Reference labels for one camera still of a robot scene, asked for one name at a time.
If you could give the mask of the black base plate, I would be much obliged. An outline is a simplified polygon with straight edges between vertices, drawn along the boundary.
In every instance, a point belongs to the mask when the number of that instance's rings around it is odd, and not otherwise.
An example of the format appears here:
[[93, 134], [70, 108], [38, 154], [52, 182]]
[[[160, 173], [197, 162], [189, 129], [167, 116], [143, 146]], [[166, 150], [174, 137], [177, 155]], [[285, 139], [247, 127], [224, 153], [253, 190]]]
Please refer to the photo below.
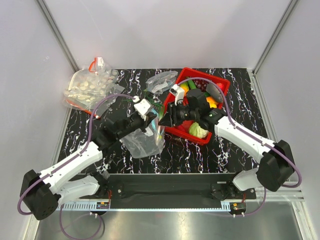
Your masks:
[[137, 196], [202, 196], [218, 200], [255, 199], [253, 187], [238, 190], [232, 185], [234, 173], [161, 173], [116, 174], [101, 177], [102, 189], [83, 199], [103, 199], [111, 192], [113, 199]]

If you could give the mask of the grey toy fish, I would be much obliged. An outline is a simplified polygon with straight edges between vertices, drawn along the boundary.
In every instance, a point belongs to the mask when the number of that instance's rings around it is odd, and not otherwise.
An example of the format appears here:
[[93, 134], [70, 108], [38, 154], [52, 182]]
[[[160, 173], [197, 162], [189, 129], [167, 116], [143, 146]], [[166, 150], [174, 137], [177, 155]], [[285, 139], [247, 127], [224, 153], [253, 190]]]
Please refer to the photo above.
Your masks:
[[224, 99], [222, 97], [222, 94], [219, 91], [219, 87], [216, 87], [215, 85], [209, 83], [206, 86], [206, 92], [210, 94], [210, 96], [218, 103], [223, 103]]

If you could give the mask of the red plastic tray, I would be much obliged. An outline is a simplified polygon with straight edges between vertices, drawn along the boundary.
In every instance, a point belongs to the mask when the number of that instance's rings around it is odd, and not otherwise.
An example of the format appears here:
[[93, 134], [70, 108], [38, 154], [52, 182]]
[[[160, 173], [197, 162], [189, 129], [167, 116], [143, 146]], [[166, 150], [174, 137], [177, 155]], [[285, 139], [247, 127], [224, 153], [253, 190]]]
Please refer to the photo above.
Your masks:
[[[226, 96], [230, 82], [224, 78], [216, 77], [192, 68], [185, 67], [182, 69], [179, 74], [175, 84], [179, 85], [188, 82], [188, 80], [204, 80], [208, 84], [213, 84], [217, 86], [217, 83], [222, 83], [224, 85], [224, 90], [219, 89], [222, 96]], [[210, 108], [209, 103], [206, 100], [206, 97], [211, 97], [211, 95], [206, 91], [201, 91], [199, 88], [189, 89], [188, 92], [184, 93], [183, 103], [189, 104], [191, 107], [197, 107], [197, 116], [196, 120], [190, 120], [198, 123], [200, 127], [208, 131], [208, 135], [205, 138], [197, 138], [190, 135], [187, 132], [181, 131], [178, 129], [178, 126], [165, 126], [165, 132], [173, 134], [182, 139], [197, 143], [201, 146], [206, 145], [212, 134], [215, 133], [215, 125], [218, 124], [218, 120], [227, 114], [221, 109], [223, 103], [219, 103], [217, 108]], [[175, 101], [175, 97], [169, 93], [164, 102], [164, 115], [168, 113], [168, 104]]]

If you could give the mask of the small green cucumber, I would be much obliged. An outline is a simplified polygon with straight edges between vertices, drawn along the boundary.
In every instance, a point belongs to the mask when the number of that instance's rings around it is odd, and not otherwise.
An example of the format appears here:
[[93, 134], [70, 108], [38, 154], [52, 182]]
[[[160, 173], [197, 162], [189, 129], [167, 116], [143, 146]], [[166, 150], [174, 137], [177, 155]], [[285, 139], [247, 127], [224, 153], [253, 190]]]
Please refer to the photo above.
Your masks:
[[196, 89], [196, 88], [197, 88], [196, 84], [194, 83], [194, 81], [193, 81], [192, 79], [189, 79], [189, 80], [187, 81], [187, 83], [188, 83], [188, 86], [189, 86], [189, 89], [190, 89], [190, 90], [193, 90], [193, 89]]

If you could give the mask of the large bag of chips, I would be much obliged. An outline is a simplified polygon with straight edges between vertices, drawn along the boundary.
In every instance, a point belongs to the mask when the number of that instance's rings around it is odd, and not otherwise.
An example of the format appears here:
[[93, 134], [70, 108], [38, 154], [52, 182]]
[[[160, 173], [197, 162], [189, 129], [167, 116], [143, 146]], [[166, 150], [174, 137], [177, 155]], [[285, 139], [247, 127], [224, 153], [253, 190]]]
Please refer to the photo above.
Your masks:
[[118, 76], [118, 70], [102, 57], [95, 57], [89, 67], [80, 69], [70, 78], [63, 92], [63, 102], [70, 108], [91, 114], [98, 102], [124, 91], [125, 88], [117, 84]]

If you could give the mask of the purple grape bunch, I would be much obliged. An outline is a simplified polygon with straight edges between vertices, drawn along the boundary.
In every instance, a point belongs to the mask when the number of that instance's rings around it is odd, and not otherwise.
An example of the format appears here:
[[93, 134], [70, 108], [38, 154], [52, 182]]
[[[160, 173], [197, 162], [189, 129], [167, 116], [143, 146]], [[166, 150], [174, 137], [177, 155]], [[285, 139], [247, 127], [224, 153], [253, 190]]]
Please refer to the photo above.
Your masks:
[[207, 88], [207, 85], [208, 85], [208, 82], [205, 81], [205, 80], [202, 80], [202, 79], [195, 79], [194, 80], [194, 84], [196, 85], [196, 87], [198, 89], [200, 89], [202, 92], [205, 92], [206, 91], [206, 88]]

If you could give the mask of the yellow orange mango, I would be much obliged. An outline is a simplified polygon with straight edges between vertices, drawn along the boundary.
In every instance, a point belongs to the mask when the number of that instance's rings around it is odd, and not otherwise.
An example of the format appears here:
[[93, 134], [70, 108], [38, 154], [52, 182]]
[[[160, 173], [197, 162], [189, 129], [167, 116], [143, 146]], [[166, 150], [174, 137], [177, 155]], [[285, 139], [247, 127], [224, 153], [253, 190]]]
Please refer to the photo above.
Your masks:
[[188, 84], [187, 81], [186, 81], [186, 82], [183, 82], [183, 83], [180, 84], [179, 86], [184, 90], [185, 93], [190, 90], [190, 87], [189, 87], [189, 84]]

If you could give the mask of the clear blue zip bag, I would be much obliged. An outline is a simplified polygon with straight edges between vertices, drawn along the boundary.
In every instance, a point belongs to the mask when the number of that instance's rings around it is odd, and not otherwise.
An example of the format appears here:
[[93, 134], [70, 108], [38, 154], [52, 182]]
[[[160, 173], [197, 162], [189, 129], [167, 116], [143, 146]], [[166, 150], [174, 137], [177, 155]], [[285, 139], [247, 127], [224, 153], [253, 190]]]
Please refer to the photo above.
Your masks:
[[151, 110], [157, 117], [148, 125], [143, 132], [137, 129], [121, 139], [126, 149], [133, 158], [140, 159], [160, 154], [165, 144], [165, 128], [159, 125], [159, 113]]

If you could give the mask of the aluminium frame rail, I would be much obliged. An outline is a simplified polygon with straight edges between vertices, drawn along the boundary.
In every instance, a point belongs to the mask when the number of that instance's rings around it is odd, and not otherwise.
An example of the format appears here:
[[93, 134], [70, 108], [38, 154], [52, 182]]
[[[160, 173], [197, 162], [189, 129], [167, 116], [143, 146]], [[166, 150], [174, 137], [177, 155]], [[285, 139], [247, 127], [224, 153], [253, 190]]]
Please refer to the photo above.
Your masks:
[[84, 199], [95, 199], [102, 200], [106, 198], [111, 198], [115, 200], [124, 200], [129, 199], [130, 197], [182, 197], [182, 196], [204, 196], [213, 198], [217, 201], [231, 201], [239, 202], [246, 200], [262, 200], [263, 198], [270, 197], [275, 201], [281, 199], [287, 199], [292, 201], [294, 199], [302, 199], [302, 192], [300, 190], [290, 190], [287, 188], [281, 188], [277, 192], [268, 191], [266, 189], [250, 189], [244, 192], [236, 193], [232, 196], [231, 193], [227, 191], [227, 185], [222, 184], [213, 187], [210, 191], [205, 193], [200, 193], [199, 191], [177, 191], [177, 192], [138, 192], [138, 191], [129, 191], [128, 188], [122, 190], [115, 187], [112, 189], [108, 187], [98, 187], [96, 183], [84, 182], [84, 181], [71, 181], [67, 182], [62, 186], [56, 193], [53, 194], [54, 199], [57, 200], [58, 205], [65, 204], [74, 200], [84, 200]]

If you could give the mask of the pale green cabbage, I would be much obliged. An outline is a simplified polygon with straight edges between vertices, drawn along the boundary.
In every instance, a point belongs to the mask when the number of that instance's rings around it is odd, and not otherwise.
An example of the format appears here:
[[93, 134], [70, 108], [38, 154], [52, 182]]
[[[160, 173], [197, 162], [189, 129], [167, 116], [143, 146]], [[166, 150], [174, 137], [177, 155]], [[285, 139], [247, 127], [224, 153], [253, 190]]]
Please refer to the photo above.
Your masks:
[[204, 139], [209, 134], [209, 131], [201, 128], [197, 122], [193, 122], [188, 129], [188, 133], [196, 138]]

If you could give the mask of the red chili pepper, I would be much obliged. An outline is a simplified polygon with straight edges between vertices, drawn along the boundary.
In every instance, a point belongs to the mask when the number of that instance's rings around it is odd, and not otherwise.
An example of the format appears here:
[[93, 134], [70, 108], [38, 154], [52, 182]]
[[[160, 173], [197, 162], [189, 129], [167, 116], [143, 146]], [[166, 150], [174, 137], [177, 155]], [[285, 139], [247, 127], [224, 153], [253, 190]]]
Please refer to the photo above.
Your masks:
[[185, 133], [189, 132], [189, 128], [191, 127], [191, 125], [194, 123], [194, 121], [192, 120], [186, 120], [184, 121], [181, 125], [179, 125], [177, 127], [178, 130], [183, 131]]

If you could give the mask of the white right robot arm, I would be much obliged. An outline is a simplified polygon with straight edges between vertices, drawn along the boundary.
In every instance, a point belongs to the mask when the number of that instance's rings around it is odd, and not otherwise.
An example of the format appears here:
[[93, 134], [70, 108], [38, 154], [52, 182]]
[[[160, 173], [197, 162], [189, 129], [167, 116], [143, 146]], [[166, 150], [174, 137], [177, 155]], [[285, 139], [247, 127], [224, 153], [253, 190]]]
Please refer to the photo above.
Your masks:
[[227, 185], [230, 197], [239, 198], [245, 190], [257, 187], [276, 192], [294, 173], [292, 151], [287, 142], [264, 138], [235, 122], [223, 110], [211, 108], [198, 88], [185, 92], [175, 84], [169, 92], [174, 101], [166, 105], [159, 125], [175, 127], [185, 121], [194, 121], [203, 130], [237, 145], [258, 163], [258, 167], [235, 175]]

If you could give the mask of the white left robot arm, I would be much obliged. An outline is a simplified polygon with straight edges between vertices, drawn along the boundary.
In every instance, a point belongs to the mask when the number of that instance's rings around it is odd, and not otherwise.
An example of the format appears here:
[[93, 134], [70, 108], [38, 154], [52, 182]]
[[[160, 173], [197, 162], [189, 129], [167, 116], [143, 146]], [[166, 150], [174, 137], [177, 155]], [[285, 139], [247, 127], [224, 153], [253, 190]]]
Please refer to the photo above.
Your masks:
[[65, 159], [41, 172], [28, 171], [22, 180], [18, 202], [24, 203], [29, 213], [41, 221], [72, 200], [85, 196], [103, 198], [108, 186], [101, 174], [91, 172], [78, 180], [73, 177], [100, 161], [122, 138], [138, 129], [144, 131], [156, 116], [153, 112], [141, 116], [135, 111], [115, 122], [106, 120], [99, 129], [90, 130], [87, 142]]

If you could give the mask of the clear zip bag with label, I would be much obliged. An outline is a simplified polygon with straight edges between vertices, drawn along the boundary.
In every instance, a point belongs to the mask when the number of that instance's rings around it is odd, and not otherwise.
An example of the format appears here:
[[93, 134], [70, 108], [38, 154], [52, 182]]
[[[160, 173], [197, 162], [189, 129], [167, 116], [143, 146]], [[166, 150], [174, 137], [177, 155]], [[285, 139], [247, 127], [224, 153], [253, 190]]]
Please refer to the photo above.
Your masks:
[[146, 81], [146, 91], [154, 95], [160, 95], [168, 91], [176, 82], [177, 71], [165, 71], [150, 77]]

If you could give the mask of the yellow orange fruit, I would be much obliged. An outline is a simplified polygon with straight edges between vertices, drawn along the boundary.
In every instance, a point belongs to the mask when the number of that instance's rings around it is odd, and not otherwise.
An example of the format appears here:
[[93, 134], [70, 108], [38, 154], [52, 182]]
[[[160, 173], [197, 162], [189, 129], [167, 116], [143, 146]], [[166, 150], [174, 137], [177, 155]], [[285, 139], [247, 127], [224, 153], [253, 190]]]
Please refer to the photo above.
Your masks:
[[217, 108], [219, 105], [219, 103], [211, 96], [206, 97], [206, 101], [209, 103], [210, 108]]

